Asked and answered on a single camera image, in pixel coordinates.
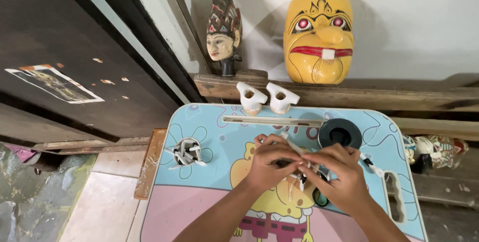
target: yellow wooden mask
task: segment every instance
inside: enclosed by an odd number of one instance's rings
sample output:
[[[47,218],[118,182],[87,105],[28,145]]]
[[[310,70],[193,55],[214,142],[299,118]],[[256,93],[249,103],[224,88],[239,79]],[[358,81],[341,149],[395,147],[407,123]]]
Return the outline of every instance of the yellow wooden mask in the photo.
[[[294,82],[338,84],[353,56],[349,0],[292,0],[284,25],[284,61]]]

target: mask mouth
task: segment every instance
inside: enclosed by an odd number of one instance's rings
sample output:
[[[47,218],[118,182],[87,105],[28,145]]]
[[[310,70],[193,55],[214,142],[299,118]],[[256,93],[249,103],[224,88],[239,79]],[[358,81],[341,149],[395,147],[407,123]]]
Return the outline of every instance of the mask mouth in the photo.
[[[334,58],[352,56],[352,49],[328,49],[321,47],[300,46],[291,49],[291,53],[302,53],[306,55],[318,56],[325,60],[333,60]]]

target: decorated headdress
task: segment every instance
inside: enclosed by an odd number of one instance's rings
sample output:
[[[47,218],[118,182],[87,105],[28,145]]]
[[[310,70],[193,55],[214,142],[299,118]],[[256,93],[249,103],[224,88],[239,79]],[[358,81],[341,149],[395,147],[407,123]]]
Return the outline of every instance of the decorated headdress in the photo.
[[[241,14],[235,8],[233,0],[213,0],[210,19],[208,20],[207,34],[225,34],[235,39],[235,31],[242,37]],[[241,42],[233,52],[233,57],[241,61]]]

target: spongebob print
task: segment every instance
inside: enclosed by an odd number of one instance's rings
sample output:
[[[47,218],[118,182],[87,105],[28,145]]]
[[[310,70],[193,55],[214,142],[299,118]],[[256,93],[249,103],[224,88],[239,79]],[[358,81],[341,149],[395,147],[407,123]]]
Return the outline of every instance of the spongebob print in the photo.
[[[254,158],[255,144],[247,142],[245,147],[244,158],[236,160],[231,166],[233,188],[246,177]],[[315,187],[306,181],[304,191],[301,191],[296,183],[290,201],[289,189],[293,181],[294,178],[288,177],[263,193],[246,213],[233,236],[242,236],[243,230],[251,230],[257,242],[268,238],[269,234],[275,234],[278,242],[292,242],[298,238],[302,242],[313,242],[309,216],[313,212],[312,192]]]

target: hand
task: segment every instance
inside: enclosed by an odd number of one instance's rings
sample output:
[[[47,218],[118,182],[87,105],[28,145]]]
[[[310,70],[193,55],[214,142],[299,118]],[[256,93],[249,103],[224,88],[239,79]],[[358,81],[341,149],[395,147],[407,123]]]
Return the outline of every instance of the hand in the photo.
[[[301,157],[284,138],[275,134],[269,136],[261,134],[254,139],[254,142],[256,149],[253,162],[244,182],[249,188],[262,194],[276,187],[285,177],[292,174],[299,166]],[[276,164],[279,159],[290,159],[294,162],[281,168]]]
[[[335,206],[353,217],[374,202],[367,190],[362,167],[358,164],[360,154],[359,150],[343,148],[338,143],[316,153],[303,154],[303,159],[323,164],[336,173],[338,178],[329,183],[306,166],[300,165],[298,169]]]

